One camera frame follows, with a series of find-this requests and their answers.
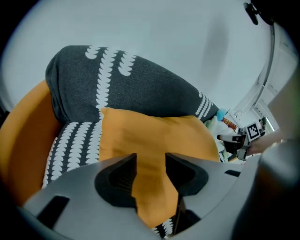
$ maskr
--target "patterned pillow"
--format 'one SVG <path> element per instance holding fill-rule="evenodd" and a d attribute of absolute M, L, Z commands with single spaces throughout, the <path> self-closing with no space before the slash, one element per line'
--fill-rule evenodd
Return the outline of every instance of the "patterned pillow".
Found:
<path fill-rule="evenodd" d="M 164 221 L 162 224 L 152 228 L 152 231 L 156 233 L 156 235 L 162 239 L 168 239 L 173 235 L 173 222 L 175 216 Z"/>
<path fill-rule="evenodd" d="M 101 133 L 99 122 L 66 123 L 49 152 L 42 188 L 67 171 L 98 162 Z"/>
<path fill-rule="evenodd" d="M 154 117 L 193 115 L 202 122 L 218 110 L 194 86 L 162 66 L 106 47 L 61 49 L 47 67 L 46 81 L 61 122 L 97 122 L 103 107 Z"/>

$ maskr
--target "white pattern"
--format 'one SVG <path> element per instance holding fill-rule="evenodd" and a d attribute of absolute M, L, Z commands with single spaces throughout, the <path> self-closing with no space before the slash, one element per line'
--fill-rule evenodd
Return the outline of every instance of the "white pattern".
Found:
<path fill-rule="evenodd" d="M 208 106 L 207 106 L 207 109 L 206 109 L 206 111 L 205 111 L 205 114 L 203 115 L 204 118 L 207 116 L 208 112 L 210 111 L 211 106 L 212 106 L 212 104 L 211 104 L 211 101 L 209 100 L 209 104 L 208 104 Z"/>
<path fill-rule="evenodd" d="M 72 142 L 69 158 L 68 158 L 68 165 L 67 165 L 67 172 L 73 170 L 75 168 L 80 167 L 80 157 L 83 148 L 84 139 L 86 133 L 91 125 L 91 122 L 84 122 L 78 128 L 75 137 Z"/>
<path fill-rule="evenodd" d="M 156 227 L 151 228 L 151 230 L 158 236 L 160 237 L 159 231 Z"/>
<path fill-rule="evenodd" d="M 135 55 L 129 54 L 127 52 L 123 53 L 123 56 L 120 61 L 120 66 L 118 67 L 118 70 L 122 75 L 129 76 L 131 74 L 131 67 L 133 66 L 135 58 Z"/>
<path fill-rule="evenodd" d="M 112 66 L 115 60 L 114 57 L 116 56 L 116 52 L 116 50 L 111 50 L 107 48 L 104 51 L 100 62 L 96 94 L 96 101 L 98 103 L 96 105 L 96 108 L 99 110 L 100 121 L 102 121 L 103 119 L 101 108 L 107 106 L 109 82 L 111 80 L 110 77 L 112 76 L 110 72 L 112 71 Z"/>
<path fill-rule="evenodd" d="M 219 152 L 219 157 L 220 157 L 221 163 L 228 163 L 228 159 L 225 158 L 221 152 Z"/>
<path fill-rule="evenodd" d="M 99 144 L 102 133 L 101 122 L 97 122 L 90 136 L 90 142 L 87 151 L 86 164 L 92 164 L 99 161 Z"/>
<path fill-rule="evenodd" d="M 172 219 L 168 219 L 165 222 L 163 222 L 163 227 L 165 231 L 165 235 L 173 234 L 173 222 Z"/>
<path fill-rule="evenodd" d="M 89 59 L 95 59 L 100 48 L 101 47 L 89 46 L 89 48 L 85 52 L 85 56 Z"/>
<path fill-rule="evenodd" d="M 67 143 L 70 139 L 71 133 L 73 132 L 77 124 L 78 122 L 69 123 L 60 137 L 60 141 L 54 154 L 55 157 L 53 161 L 51 180 L 56 180 L 59 176 L 61 176 L 63 156 L 65 156 Z"/>
<path fill-rule="evenodd" d="M 205 110 L 208 107 L 209 103 L 210 103 L 210 100 L 208 98 L 206 98 L 206 103 L 205 103 L 203 109 L 201 110 L 201 112 L 200 112 L 200 114 L 198 116 L 199 120 L 201 120 L 201 118 L 202 118 L 203 114 L 205 113 Z"/>
<path fill-rule="evenodd" d="M 199 114 L 199 112 L 202 110 L 202 108 L 203 108 L 203 105 L 204 105 L 204 103 L 205 103 L 205 100 L 206 100 L 206 96 L 205 95 L 203 95 L 203 97 L 202 97 L 202 101 L 201 101 L 201 103 L 200 103 L 200 106 L 198 107 L 198 110 L 196 111 L 196 115 L 198 115 Z"/>
<path fill-rule="evenodd" d="M 46 169 L 45 169 L 45 175 L 44 175 L 44 179 L 43 179 L 42 189 L 45 188 L 48 185 L 49 164 L 50 164 L 50 160 L 51 160 L 51 156 L 52 156 L 52 151 L 53 151 L 54 145 L 56 143 L 56 140 L 57 140 L 57 137 L 53 141 L 53 144 L 52 144 L 50 152 L 49 152 L 49 156 L 47 158 L 47 163 L 46 163 Z"/>

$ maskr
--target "black slot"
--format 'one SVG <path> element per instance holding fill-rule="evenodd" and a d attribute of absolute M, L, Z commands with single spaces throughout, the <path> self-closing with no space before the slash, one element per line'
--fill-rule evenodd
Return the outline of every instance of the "black slot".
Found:
<path fill-rule="evenodd" d="M 70 199 L 67 197 L 55 196 L 40 212 L 37 219 L 45 226 L 52 229 L 69 200 Z"/>
<path fill-rule="evenodd" d="M 235 171 L 235 170 L 227 170 L 225 173 L 228 175 L 232 175 L 234 177 L 239 177 L 239 175 L 240 175 L 240 172 Z"/>
<path fill-rule="evenodd" d="M 173 234 L 176 235 L 195 223 L 201 220 L 193 211 L 186 209 L 183 202 L 182 196 L 178 196 L 177 210 L 174 219 L 174 231 Z"/>
<path fill-rule="evenodd" d="M 136 209 L 135 198 L 131 196 L 135 177 L 134 153 L 100 171 L 95 178 L 95 189 L 112 206 Z"/>
<path fill-rule="evenodd" d="M 182 196 L 197 194 L 207 183 L 207 172 L 182 158 L 171 153 L 165 154 L 166 173 Z"/>

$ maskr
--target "white wall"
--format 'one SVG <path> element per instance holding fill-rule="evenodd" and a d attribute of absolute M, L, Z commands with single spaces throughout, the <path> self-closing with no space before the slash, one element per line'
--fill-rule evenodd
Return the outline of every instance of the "white wall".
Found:
<path fill-rule="evenodd" d="M 11 108 L 45 77 L 66 45 L 99 45 L 145 57 L 233 108 L 270 56 L 270 28 L 252 24 L 245 0 L 41 0 L 12 35 L 0 96 Z"/>
<path fill-rule="evenodd" d="M 245 127 L 259 119 L 259 116 L 251 108 L 241 116 L 240 123 L 242 127 Z"/>

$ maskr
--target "orange cushion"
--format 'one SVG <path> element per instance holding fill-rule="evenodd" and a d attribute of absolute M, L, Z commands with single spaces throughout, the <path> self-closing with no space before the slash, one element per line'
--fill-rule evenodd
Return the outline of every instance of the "orange cushion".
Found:
<path fill-rule="evenodd" d="M 0 129 L 0 177 L 22 206 L 41 190 L 47 157 L 61 129 L 46 81 L 13 108 Z"/>
<path fill-rule="evenodd" d="M 150 228 L 176 213 L 178 192 L 165 172 L 166 152 L 219 162 L 213 137 L 194 116 L 157 118 L 128 110 L 101 111 L 100 161 L 137 153 L 132 196 L 139 217 Z"/>

